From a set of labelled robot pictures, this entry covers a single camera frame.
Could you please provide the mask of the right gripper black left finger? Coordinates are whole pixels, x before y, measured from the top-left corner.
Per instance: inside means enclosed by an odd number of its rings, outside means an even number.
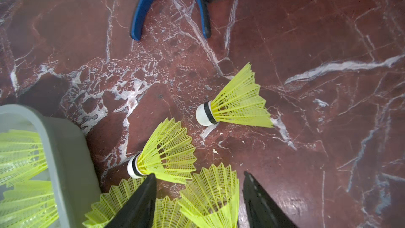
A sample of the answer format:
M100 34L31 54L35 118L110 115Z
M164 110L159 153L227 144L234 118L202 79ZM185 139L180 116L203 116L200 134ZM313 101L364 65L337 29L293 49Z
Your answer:
M156 194L156 176L150 174L105 227L151 228L155 214Z

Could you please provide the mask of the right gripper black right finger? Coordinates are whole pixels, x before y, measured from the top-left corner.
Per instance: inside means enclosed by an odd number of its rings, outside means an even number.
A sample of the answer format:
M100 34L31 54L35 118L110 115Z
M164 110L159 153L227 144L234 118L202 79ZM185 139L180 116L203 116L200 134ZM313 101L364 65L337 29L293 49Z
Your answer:
M244 172L243 197L251 228L297 228L256 178Z

